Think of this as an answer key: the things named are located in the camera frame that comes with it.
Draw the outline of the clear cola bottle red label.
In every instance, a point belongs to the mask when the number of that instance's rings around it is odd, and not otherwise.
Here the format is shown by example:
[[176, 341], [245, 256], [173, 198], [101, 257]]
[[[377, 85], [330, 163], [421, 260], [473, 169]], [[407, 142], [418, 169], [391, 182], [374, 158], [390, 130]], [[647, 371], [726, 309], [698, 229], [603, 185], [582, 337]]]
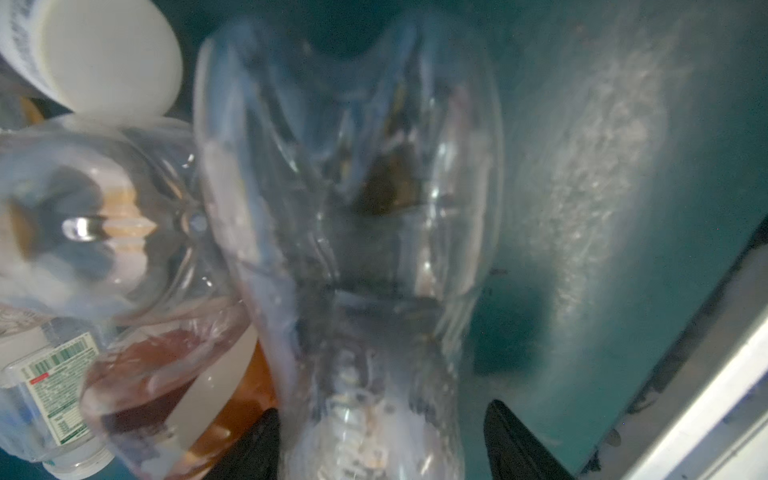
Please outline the clear cola bottle red label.
[[461, 479], [458, 375], [498, 242], [480, 37], [407, 13], [335, 58], [257, 17], [194, 96], [206, 207], [275, 385], [282, 479]]

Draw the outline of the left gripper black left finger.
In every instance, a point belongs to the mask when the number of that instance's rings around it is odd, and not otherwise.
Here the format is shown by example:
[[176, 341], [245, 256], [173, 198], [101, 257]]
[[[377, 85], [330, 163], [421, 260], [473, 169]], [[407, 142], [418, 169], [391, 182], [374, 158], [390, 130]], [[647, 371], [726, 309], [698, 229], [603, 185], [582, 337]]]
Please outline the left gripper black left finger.
[[227, 451], [204, 480], [276, 480], [280, 420], [271, 408]]

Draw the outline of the square bottle lime label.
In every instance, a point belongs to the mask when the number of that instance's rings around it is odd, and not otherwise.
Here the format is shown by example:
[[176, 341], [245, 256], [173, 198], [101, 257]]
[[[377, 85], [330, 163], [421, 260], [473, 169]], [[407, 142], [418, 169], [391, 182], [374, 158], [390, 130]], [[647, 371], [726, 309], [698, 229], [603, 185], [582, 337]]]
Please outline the square bottle lime label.
[[184, 73], [177, 37], [151, 1], [4, 1], [1, 56], [75, 113], [162, 116]]

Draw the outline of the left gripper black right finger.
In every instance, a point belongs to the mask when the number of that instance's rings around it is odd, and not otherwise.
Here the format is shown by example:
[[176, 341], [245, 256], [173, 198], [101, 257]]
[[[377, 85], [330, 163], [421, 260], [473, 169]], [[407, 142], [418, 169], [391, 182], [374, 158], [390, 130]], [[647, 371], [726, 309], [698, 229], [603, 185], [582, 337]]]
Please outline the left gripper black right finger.
[[483, 433], [493, 480], [574, 479], [501, 400], [488, 404]]

